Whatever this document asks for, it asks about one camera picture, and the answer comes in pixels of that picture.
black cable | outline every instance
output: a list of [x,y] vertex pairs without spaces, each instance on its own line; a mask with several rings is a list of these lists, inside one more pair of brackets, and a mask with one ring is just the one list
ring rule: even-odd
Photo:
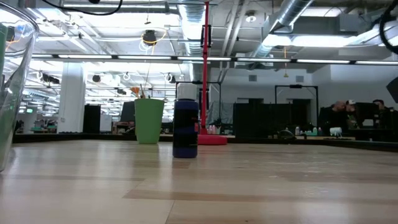
[[393,46],[388,42],[388,39],[386,37],[386,33],[384,32],[384,27],[386,26],[386,23],[391,19],[391,11],[394,10],[394,8],[397,6],[398,0],[394,0],[391,5],[386,9],[386,11],[383,13],[380,19],[380,25],[379,25],[379,34],[380,34],[380,39],[383,42],[383,44],[386,46],[386,48],[397,54],[398,55],[398,46]]
[[112,12],[105,12],[105,13],[94,13],[94,12],[85,12],[79,9],[75,9],[75,8],[71,8],[71,7],[62,7],[62,6],[58,6],[56,4],[52,4],[51,2],[48,2],[47,0],[42,0],[43,2],[49,4],[52,7],[56,7],[57,9],[62,9],[62,10],[68,10],[68,11],[73,11],[73,12],[81,12],[87,15],[92,15],[92,16],[110,16],[116,12],[118,12],[120,10],[120,8],[122,7],[123,4],[123,0],[120,0],[118,7],[112,11]]

red base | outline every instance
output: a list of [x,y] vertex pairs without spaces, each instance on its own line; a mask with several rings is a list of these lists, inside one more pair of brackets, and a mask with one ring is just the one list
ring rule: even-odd
[[210,135],[210,134],[198,135],[198,145],[222,146],[226,144],[227,144],[227,138],[225,136]]

red pole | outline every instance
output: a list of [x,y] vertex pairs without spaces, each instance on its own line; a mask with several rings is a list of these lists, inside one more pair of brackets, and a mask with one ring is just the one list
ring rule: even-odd
[[206,129],[206,89],[207,89],[207,47],[208,47],[208,25],[209,25],[209,2],[205,2],[205,41],[203,44],[203,87],[201,96],[201,129],[200,134],[207,134]]

green container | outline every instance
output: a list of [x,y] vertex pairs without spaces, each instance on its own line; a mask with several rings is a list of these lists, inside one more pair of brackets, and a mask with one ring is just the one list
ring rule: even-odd
[[136,135],[139,144],[157,144],[162,127],[163,100],[136,99]]

glass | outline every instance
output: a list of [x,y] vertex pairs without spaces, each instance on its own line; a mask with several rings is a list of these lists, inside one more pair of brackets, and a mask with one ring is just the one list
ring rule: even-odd
[[37,24],[23,12],[0,2],[0,172],[16,125],[16,115],[29,70]]

